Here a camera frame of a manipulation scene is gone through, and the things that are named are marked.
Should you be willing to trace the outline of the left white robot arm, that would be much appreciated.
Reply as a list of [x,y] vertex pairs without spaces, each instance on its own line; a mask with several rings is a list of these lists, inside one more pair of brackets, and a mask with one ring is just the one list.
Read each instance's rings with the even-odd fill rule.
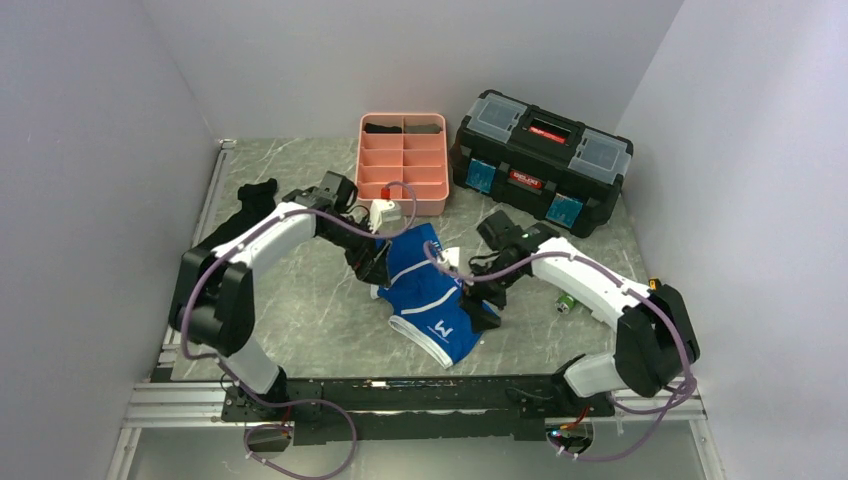
[[355,277],[370,285],[389,282],[390,240],[368,219],[349,217],[358,194],[347,177],[328,171],[322,182],[296,189],[255,219],[232,217],[185,252],[169,312],[185,358],[211,358],[249,392],[248,407],[264,420],[287,406],[287,375],[254,335],[255,282],[301,244],[324,240],[344,253]]

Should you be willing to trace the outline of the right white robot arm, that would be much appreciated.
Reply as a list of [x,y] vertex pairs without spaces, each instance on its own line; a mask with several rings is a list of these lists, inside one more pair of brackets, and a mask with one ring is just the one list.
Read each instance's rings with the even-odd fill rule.
[[507,290],[528,276],[571,295],[614,335],[604,353],[580,354],[553,376],[551,401],[574,415],[590,397],[628,389],[652,397],[678,376],[689,377],[700,357],[683,296],[667,284],[649,286],[627,279],[585,256],[555,229],[536,223],[523,228],[503,211],[486,217],[478,234],[491,249],[469,262],[461,308],[474,331],[497,328],[497,311]]

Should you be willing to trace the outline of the blue underwear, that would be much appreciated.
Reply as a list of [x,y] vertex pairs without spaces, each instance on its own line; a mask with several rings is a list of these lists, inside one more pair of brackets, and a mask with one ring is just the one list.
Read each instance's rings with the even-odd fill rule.
[[449,369],[468,356],[482,333],[471,331],[469,316],[460,308],[462,282],[439,272],[427,260],[426,242],[437,253],[443,250],[430,223],[394,238],[388,254],[391,283],[373,285],[370,295],[392,306],[388,323],[393,330]]

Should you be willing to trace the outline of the black underwear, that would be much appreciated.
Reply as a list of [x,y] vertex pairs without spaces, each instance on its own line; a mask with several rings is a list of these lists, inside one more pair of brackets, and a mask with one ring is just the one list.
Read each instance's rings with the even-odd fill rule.
[[237,191],[240,209],[200,241],[198,247],[212,250],[248,231],[274,211],[277,192],[278,182],[274,178],[262,183],[242,185]]

